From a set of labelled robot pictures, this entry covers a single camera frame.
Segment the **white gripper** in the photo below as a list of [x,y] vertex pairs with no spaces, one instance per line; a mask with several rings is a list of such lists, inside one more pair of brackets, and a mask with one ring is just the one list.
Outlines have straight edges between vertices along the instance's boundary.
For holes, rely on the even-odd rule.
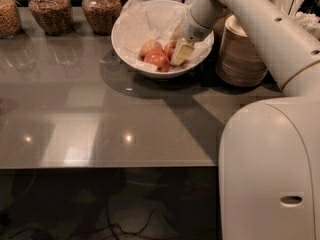
[[188,59],[194,51],[192,42],[206,39],[216,22],[228,13],[229,9],[219,0],[192,0],[170,36],[171,40],[178,40],[170,63],[179,66]]

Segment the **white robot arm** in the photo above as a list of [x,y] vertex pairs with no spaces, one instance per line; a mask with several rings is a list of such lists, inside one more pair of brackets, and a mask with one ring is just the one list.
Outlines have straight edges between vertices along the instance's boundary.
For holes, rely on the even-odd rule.
[[193,0],[179,33],[200,42],[227,12],[283,95],[244,106],[223,130],[222,240],[320,240],[320,42],[268,0]]

